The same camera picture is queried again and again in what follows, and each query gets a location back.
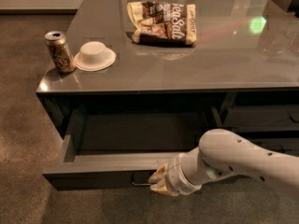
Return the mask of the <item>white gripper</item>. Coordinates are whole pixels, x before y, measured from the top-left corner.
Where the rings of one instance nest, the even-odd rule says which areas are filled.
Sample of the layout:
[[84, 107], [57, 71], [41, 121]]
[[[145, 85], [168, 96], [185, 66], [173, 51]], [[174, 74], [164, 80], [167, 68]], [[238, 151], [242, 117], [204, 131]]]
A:
[[150, 177], [149, 188], [151, 191], [159, 194], [177, 197], [179, 195], [190, 195], [199, 190], [201, 185], [194, 185], [191, 183], [182, 169], [182, 158], [183, 154], [178, 154], [175, 158], [171, 159], [170, 162], [162, 164]]

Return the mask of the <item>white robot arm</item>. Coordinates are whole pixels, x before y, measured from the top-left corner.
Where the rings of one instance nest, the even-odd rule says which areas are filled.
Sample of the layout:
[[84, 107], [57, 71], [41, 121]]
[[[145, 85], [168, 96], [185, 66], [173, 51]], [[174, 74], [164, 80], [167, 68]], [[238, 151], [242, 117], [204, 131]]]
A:
[[245, 175], [288, 194], [299, 195], [299, 158], [254, 145], [223, 129], [205, 132], [198, 147], [173, 157], [149, 178], [164, 195], [190, 195], [203, 185]]

